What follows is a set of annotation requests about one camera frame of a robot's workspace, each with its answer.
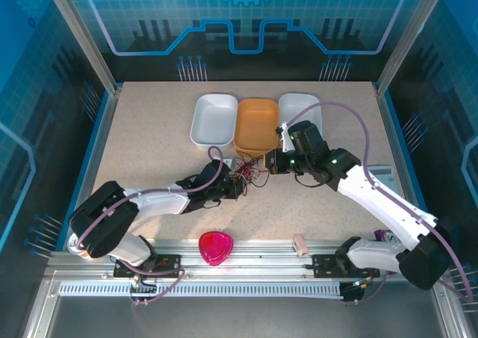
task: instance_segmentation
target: pink plastic dish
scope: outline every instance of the pink plastic dish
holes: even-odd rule
[[[228,234],[209,231],[199,238],[199,252],[209,266],[218,266],[231,254],[234,240]]]

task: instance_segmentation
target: beige countertop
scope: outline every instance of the beige countertop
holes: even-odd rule
[[[310,93],[321,101],[341,101],[363,116],[370,130],[369,165],[394,165],[371,83],[368,82],[126,82],[96,177],[95,190],[115,180],[125,188],[165,187],[201,171],[209,162],[190,141],[196,100],[206,93],[271,98]],[[339,107],[322,107],[323,135],[330,148],[362,158],[364,133],[356,118]],[[313,184],[303,178],[305,184]],[[301,187],[292,175],[271,176],[263,188],[250,187],[238,201],[214,209],[138,220],[130,231],[149,239],[198,239],[218,230],[236,240],[342,240],[373,237],[384,225],[354,201],[328,187]]]

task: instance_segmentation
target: white bowl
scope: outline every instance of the white bowl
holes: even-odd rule
[[[311,94],[302,94],[302,93],[286,93],[281,98],[279,98],[279,123],[289,122],[297,114],[306,109],[312,104],[319,103],[317,97]],[[308,120],[311,123],[314,123],[319,129],[320,135],[322,133],[322,110],[320,107],[315,107],[310,109],[308,112],[304,113],[297,121],[298,123],[302,120]]]
[[[232,147],[238,116],[238,100],[229,94],[206,94],[194,110],[190,138],[198,149],[215,145],[221,150]]]

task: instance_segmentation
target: glass panel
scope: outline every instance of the glass panel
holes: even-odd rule
[[[375,81],[419,0],[74,0],[117,81]]]
[[[478,263],[478,2],[439,0],[389,87],[403,148],[438,218],[462,227]]]
[[[0,29],[0,337],[21,337],[105,89],[52,0],[0,0]]]

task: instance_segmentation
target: white robotic arm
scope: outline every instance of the white robotic arm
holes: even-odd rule
[[[299,122],[291,127],[288,133],[294,144],[294,150],[283,152],[276,149],[266,155],[264,162],[269,169],[275,166],[273,170],[275,173],[312,174],[320,184],[326,184],[360,204],[389,227],[400,240],[400,242],[375,242],[360,237],[347,240],[336,252],[337,261],[341,262],[344,270],[354,266],[358,269],[375,268],[400,272],[415,286],[422,289],[431,288],[450,265],[450,256],[424,225],[396,202],[380,193],[378,186],[381,186],[381,190],[386,191],[395,201],[413,210],[431,228],[437,228],[448,235],[450,241],[453,228],[442,224],[438,227],[438,220],[433,215],[399,197],[370,174],[375,182],[375,186],[372,186],[360,161],[344,149],[329,150],[317,128],[310,122]],[[215,175],[214,161],[218,162],[213,160],[193,181],[186,178],[170,188],[184,189],[204,184]],[[82,235],[106,207],[134,193],[134,190],[124,190],[116,182],[108,182],[72,214],[70,224],[74,234],[69,239],[70,251],[82,255],[87,253],[92,258],[109,254],[132,266],[147,267],[148,261],[156,253],[145,239],[127,232],[131,223],[135,219],[166,213],[187,213],[204,207],[207,201],[217,202],[222,198],[237,199],[242,194],[243,186],[242,183],[237,185],[229,172],[230,168],[225,165],[214,184],[193,195],[154,193],[139,195],[127,201],[103,220],[95,231],[87,235],[83,241],[83,250],[78,251],[76,235]]]

